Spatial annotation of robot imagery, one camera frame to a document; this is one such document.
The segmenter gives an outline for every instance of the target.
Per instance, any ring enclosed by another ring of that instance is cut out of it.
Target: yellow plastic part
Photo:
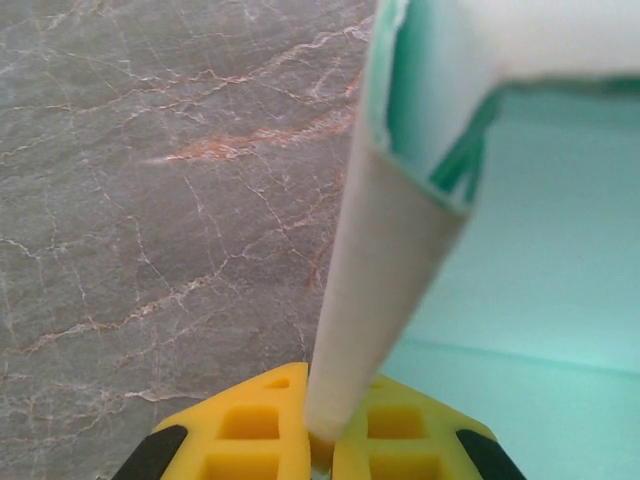
[[[369,389],[333,454],[332,480],[482,480],[456,436],[485,425],[387,377]]]
[[[162,480],[309,480],[306,384],[307,364],[292,363],[167,418],[154,431],[188,435]]]
[[[163,421],[188,434],[162,480],[482,480],[456,436],[483,424],[379,376],[335,445],[310,442],[302,418],[307,364],[252,378]]]

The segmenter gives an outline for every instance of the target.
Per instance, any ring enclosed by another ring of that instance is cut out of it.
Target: yellow plastic object
[[[379,376],[335,445],[331,478],[483,480],[456,435],[461,430],[496,441],[485,425]]]
[[[524,480],[486,426],[384,376],[339,442],[310,439],[306,383],[292,363],[167,418],[113,480]]]
[[[188,435],[162,480],[308,480],[302,425],[307,364],[292,363],[230,388],[159,424]]]

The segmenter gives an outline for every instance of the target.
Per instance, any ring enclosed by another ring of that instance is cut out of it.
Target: teal surface
[[[477,211],[385,373],[530,479],[640,472],[640,101],[511,94]]]
[[[503,113],[409,335],[640,374],[640,100],[513,94]]]
[[[487,424],[530,480],[638,478],[638,375],[408,339],[384,373]]]

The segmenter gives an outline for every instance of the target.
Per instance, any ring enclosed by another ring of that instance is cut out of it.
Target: black rubber part
[[[473,430],[458,430],[456,435],[482,480],[526,480],[498,442]]]
[[[182,425],[172,425],[149,435],[127,458],[113,480],[161,480],[187,433]]]

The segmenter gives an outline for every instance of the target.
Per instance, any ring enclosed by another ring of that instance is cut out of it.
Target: gray marble
[[[0,478],[308,359],[373,0],[0,5]]]

